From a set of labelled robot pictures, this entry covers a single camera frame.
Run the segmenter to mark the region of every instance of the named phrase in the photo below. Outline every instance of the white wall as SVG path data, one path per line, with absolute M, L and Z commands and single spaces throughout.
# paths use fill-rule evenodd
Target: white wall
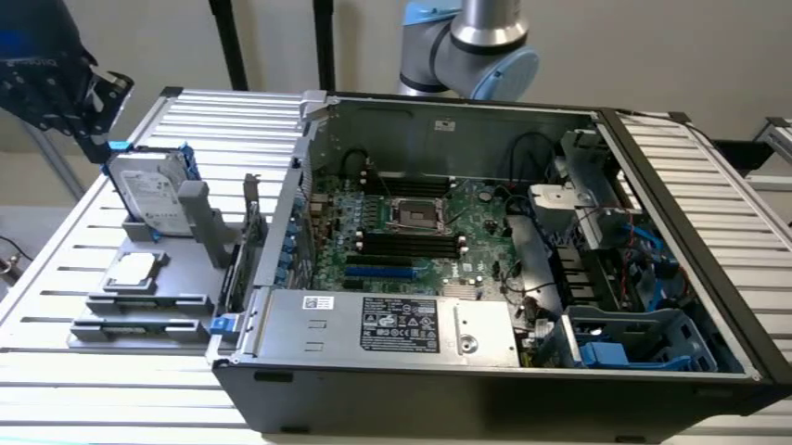
M 391 93 L 404 0 L 336 0 L 339 90 Z M 66 0 L 102 69 L 137 87 L 124 137 L 164 85 L 228 88 L 208 2 Z M 311 0 L 234 0 L 250 87 L 315 88 Z M 542 67 L 523 100 L 682 110 L 715 137 L 792 116 L 792 1 L 523 0 Z M 0 115 L 0 149 L 31 149 Z

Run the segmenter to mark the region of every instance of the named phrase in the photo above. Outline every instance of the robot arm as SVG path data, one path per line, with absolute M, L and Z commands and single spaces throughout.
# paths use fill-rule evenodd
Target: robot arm
M 527 33 L 518 0 L 409 2 L 397 92 L 516 100 L 538 69 Z
M 88 160 L 104 163 L 132 80 L 93 73 L 96 60 L 61 0 L 0 0 L 0 10 L 0 108 L 72 136 Z

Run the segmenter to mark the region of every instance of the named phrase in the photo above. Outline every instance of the metal workbench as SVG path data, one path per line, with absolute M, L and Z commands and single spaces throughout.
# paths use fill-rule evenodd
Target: metal workbench
M 299 136 L 299 103 L 299 95 L 185 90 L 177 97 L 158 99 L 128 140 L 149 146 L 188 141 L 209 183 L 210 205 L 226 221 L 240 221 L 244 174 L 276 180 L 284 172 Z M 792 288 L 792 253 L 787 239 L 773 229 L 771 212 L 761 200 L 751 200 L 751 190 L 727 174 L 722 159 L 693 134 L 670 123 L 630 119 L 635 141 L 792 361 L 792 293 L 778 291 Z M 275 207 L 272 193 L 261 196 L 264 212 Z M 96 288 L 125 237 L 124 216 L 108 180 L 100 177 L 0 302 L 0 442 L 25 438 L 45 443 L 261 443 L 202 357 L 102 355 L 68 349 L 69 324 L 84 311 L 85 294 Z M 723 237 L 723 230 L 730 236 Z M 745 251 L 739 243 L 767 248 Z M 737 254 L 753 258 L 749 273 L 731 263 Z M 765 278 L 762 270 L 777 273 Z M 300 441 L 371 443 L 372 439 Z M 792 400 L 785 400 L 751 417 L 710 418 L 667 443 L 790 441 Z

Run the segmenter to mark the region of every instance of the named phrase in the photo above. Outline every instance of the chip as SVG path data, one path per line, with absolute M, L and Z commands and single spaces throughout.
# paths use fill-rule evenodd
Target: chip
M 436 208 L 431 201 L 404 200 L 397 203 L 397 223 L 412 227 L 436 227 Z

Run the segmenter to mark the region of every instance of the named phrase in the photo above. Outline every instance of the gray robot arm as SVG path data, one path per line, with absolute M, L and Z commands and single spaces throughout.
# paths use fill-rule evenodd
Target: gray robot arm
M 518 0 L 409 2 L 397 92 L 516 100 L 538 70 L 527 33 Z

